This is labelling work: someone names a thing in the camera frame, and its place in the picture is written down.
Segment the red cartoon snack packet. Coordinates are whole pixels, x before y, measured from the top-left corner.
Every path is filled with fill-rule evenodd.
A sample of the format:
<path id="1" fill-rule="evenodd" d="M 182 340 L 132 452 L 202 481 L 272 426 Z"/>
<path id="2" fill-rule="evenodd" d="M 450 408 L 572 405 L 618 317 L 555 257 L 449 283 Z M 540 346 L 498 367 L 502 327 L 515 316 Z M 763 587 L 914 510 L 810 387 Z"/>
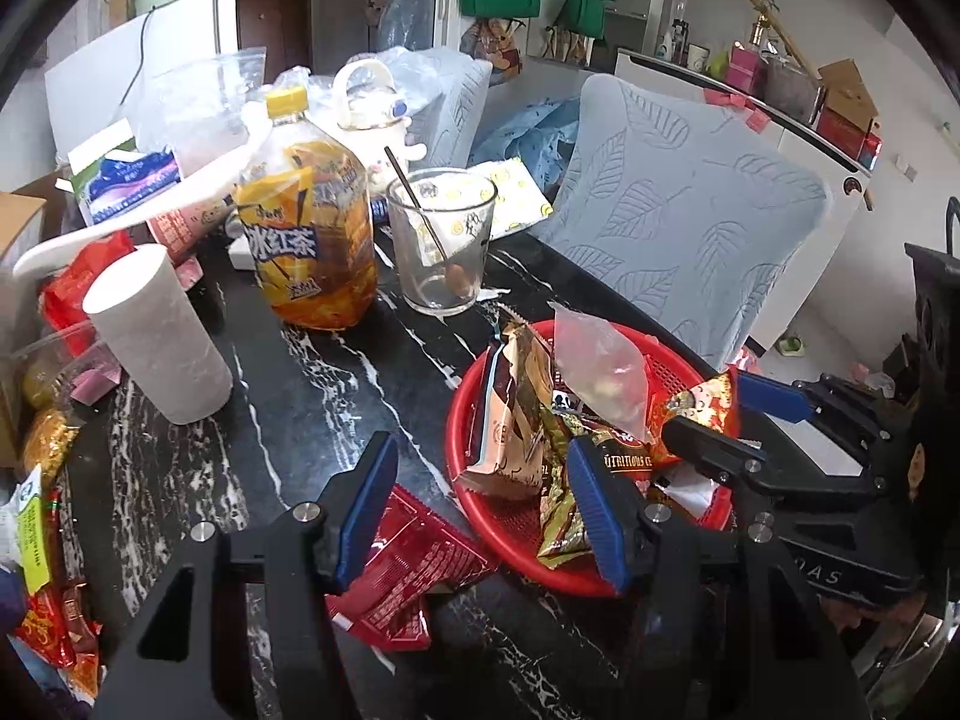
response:
<path id="1" fill-rule="evenodd" d="M 693 385 L 688 390 L 669 395 L 658 392 L 647 408 L 646 427 L 651 436 L 652 466 L 672 465 L 679 457 L 667 450 L 662 431 L 665 423 L 681 416 L 700 426 L 709 427 L 727 437 L 739 435 L 736 376 L 731 371 Z"/>

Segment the brown peanut snack bag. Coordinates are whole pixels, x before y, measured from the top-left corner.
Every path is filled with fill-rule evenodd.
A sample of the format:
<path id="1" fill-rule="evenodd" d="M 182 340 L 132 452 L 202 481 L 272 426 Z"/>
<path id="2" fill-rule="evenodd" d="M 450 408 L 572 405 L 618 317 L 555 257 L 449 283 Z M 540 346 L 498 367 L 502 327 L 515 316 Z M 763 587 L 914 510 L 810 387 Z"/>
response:
<path id="1" fill-rule="evenodd" d="M 658 465 L 651 440 L 632 436 L 589 410 L 573 392 L 556 387 L 548 406 L 540 408 L 547 448 L 540 491 L 540 543 L 537 561 L 551 571 L 587 556 L 590 541 L 579 491 L 587 470 L 576 452 L 576 439 L 589 440 L 612 475 L 644 488 Z"/>

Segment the dark red foil bag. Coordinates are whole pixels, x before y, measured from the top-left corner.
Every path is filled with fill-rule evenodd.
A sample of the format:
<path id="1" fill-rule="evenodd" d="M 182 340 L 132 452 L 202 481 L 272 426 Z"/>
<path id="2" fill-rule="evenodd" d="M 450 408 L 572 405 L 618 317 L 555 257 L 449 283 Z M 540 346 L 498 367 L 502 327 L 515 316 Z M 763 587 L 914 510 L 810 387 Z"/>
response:
<path id="1" fill-rule="evenodd" d="M 384 652 L 431 645 L 428 596 L 464 590 L 493 574 L 498 561 L 407 489 L 387 497 L 363 574 L 327 598 L 331 621 Z"/>

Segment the clear zip bag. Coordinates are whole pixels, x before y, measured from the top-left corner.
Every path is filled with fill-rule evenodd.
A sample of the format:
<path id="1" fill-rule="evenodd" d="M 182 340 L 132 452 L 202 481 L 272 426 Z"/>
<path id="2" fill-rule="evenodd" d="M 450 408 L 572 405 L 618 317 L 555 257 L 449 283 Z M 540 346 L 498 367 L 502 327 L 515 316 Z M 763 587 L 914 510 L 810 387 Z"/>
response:
<path id="1" fill-rule="evenodd" d="M 566 387 L 613 427 L 646 440 L 646 359 L 608 320 L 566 309 L 553 322 L 553 356 Z"/>

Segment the dark biscuit snack bag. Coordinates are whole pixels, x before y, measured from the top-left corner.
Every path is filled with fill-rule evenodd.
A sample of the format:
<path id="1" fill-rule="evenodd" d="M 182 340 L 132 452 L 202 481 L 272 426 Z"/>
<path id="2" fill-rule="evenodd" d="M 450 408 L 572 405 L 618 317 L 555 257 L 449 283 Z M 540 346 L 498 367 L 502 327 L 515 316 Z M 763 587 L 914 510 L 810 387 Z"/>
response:
<path id="1" fill-rule="evenodd" d="M 469 465 L 455 481 L 471 493 L 507 500 L 537 497 L 544 484 L 544 413 L 553 394 L 553 356 L 544 335 L 501 307 L 480 379 Z"/>

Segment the light blue chair cover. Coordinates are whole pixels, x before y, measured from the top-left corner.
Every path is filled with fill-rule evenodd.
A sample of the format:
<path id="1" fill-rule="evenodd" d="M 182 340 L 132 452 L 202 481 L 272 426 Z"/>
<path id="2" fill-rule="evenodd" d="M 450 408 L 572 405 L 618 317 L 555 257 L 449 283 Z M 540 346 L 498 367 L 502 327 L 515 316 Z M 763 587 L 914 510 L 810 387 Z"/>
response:
<path id="1" fill-rule="evenodd" d="M 820 187 L 800 199 L 750 181 L 737 161 L 752 149 L 778 156 L 718 106 L 591 76 L 535 237 L 724 366 L 825 210 Z"/>

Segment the metal spoon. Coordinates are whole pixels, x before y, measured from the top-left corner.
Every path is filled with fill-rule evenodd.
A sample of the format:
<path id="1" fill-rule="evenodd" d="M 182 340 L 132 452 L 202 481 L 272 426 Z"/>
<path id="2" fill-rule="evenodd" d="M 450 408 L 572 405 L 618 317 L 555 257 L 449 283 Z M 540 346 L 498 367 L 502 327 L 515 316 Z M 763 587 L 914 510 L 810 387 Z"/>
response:
<path id="1" fill-rule="evenodd" d="M 409 177 L 405 174 L 404 169 L 398 162 L 398 159 L 395 157 L 394 152 L 388 146 L 384 148 L 384 153 L 386 153 L 386 158 L 391 166 L 394 168 L 395 175 L 397 176 L 398 182 L 402 184 L 402 187 L 405 188 L 405 192 L 409 195 L 410 205 L 415 208 L 416 213 L 421 216 L 421 221 L 427 228 L 430 238 L 433 239 L 434 247 L 438 250 L 439 257 L 441 257 L 441 262 L 444 265 L 444 283 L 446 286 L 457 296 L 463 298 L 469 292 L 469 283 L 467 283 L 467 273 L 462 266 L 457 265 L 451 259 L 449 259 L 448 254 L 446 254 L 446 249 L 439 239 L 438 234 L 434 231 L 433 223 L 430 221 L 430 218 L 427 216 L 427 212 L 421 208 L 420 200 L 416 198 L 415 190 L 413 190 L 412 184 L 410 184 Z"/>

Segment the white paper roll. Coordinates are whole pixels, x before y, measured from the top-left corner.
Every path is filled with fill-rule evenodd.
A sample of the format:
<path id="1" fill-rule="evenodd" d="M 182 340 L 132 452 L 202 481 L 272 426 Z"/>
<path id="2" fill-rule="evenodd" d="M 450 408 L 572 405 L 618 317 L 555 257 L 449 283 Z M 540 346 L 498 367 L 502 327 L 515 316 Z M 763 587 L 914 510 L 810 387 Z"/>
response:
<path id="1" fill-rule="evenodd" d="M 189 424 L 226 405 L 233 374 L 162 245 L 140 245 L 111 263 L 89 287 L 83 310 L 167 421 Z"/>

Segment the clear glass cup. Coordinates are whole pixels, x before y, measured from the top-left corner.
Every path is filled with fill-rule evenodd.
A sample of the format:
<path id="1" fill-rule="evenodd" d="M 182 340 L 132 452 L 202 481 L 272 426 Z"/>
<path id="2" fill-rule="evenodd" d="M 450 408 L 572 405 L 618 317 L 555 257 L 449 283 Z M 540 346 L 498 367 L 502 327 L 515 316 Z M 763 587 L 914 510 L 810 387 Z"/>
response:
<path id="1" fill-rule="evenodd" d="M 420 169 L 407 176 L 433 223 L 449 259 L 467 273 L 469 292 L 461 298 L 444 283 L 444 265 L 405 188 L 394 179 L 387 188 L 400 289 L 421 314 L 457 316 L 477 301 L 491 239 L 496 185 L 467 169 Z"/>

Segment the clear plastic container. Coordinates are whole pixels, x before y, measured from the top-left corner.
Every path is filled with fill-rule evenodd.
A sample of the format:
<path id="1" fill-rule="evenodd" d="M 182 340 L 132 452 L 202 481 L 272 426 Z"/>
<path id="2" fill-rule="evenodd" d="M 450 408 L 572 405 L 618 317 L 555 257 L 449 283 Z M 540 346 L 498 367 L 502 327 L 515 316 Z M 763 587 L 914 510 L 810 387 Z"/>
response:
<path id="1" fill-rule="evenodd" d="M 2 356 L 2 403 L 11 421 L 26 408 L 93 408 L 121 383 L 122 369 L 89 320 L 50 332 Z"/>

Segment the red snack wrappers pile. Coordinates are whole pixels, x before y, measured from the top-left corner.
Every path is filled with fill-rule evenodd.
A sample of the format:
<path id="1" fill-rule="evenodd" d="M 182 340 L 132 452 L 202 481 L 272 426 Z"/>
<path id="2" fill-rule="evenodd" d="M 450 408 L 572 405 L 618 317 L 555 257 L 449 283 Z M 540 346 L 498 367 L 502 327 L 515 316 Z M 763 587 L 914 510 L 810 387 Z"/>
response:
<path id="1" fill-rule="evenodd" d="M 98 634 L 101 624 L 85 611 L 83 590 L 86 580 L 64 566 L 60 538 L 62 495 L 50 488 L 44 494 L 47 554 L 52 582 L 37 595 L 28 595 L 28 611 L 14 639 L 25 644 L 64 681 L 82 704 L 93 706 L 101 684 Z"/>

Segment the green yellow packet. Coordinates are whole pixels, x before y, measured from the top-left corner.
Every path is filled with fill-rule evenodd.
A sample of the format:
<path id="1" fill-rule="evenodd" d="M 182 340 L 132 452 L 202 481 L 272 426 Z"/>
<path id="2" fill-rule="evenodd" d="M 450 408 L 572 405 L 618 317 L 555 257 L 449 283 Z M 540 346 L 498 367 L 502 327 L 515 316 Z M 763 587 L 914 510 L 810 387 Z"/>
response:
<path id="1" fill-rule="evenodd" d="M 21 566 L 25 576 L 26 593 L 37 595 L 52 582 L 50 559 L 47 554 L 46 512 L 44 512 L 43 467 L 32 468 L 14 496 L 16 525 L 20 544 Z"/>

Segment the red plastic bag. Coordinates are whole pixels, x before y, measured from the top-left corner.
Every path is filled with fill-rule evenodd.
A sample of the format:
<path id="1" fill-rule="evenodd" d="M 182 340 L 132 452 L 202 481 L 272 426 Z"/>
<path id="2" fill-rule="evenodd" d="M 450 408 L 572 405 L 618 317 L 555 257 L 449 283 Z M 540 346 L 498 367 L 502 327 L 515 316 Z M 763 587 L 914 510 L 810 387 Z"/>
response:
<path id="1" fill-rule="evenodd" d="M 60 275 L 41 291 L 41 312 L 52 330 L 62 335 L 72 358 L 81 356 L 93 343 L 94 332 L 83 328 L 88 316 L 82 304 L 89 287 L 106 268 L 132 254 L 135 244 L 125 231 L 90 242 Z"/>

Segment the blue tissue pack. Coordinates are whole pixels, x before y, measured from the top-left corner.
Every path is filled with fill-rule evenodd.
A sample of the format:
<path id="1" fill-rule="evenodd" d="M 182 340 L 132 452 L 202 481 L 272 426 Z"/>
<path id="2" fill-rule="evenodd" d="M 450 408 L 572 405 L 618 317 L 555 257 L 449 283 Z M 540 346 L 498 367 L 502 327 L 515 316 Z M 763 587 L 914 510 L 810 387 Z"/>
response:
<path id="1" fill-rule="evenodd" d="M 98 171 L 86 186 L 83 215 L 89 224 L 102 223 L 127 213 L 180 180 L 181 170 L 171 149 L 151 153 L 114 149 L 101 158 Z"/>

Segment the green handbag small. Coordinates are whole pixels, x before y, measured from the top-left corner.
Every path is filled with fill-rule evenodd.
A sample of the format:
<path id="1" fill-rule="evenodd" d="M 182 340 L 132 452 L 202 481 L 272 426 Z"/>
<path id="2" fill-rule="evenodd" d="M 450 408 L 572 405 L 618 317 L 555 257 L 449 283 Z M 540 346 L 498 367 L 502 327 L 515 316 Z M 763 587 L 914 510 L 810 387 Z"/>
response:
<path id="1" fill-rule="evenodd" d="M 579 36 L 602 39 L 608 2 L 613 0 L 565 0 L 555 25 Z"/>

